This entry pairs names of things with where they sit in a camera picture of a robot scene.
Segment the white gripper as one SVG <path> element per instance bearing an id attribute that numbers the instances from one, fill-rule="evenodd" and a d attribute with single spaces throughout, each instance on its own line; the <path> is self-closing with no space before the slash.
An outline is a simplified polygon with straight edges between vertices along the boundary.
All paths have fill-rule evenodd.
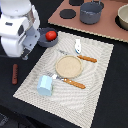
<path id="1" fill-rule="evenodd" d="M 26 58 L 40 37 L 39 25 L 37 13 L 34 16 L 23 17 L 9 17 L 2 14 L 0 37 L 6 55 L 10 58 Z"/>

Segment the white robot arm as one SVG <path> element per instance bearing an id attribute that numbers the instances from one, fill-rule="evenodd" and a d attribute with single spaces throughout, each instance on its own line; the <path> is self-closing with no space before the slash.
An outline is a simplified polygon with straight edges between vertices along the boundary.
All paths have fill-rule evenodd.
<path id="1" fill-rule="evenodd" d="M 40 38 L 40 20 L 30 0 L 0 0 L 0 37 L 8 57 L 24 60 Z"/>

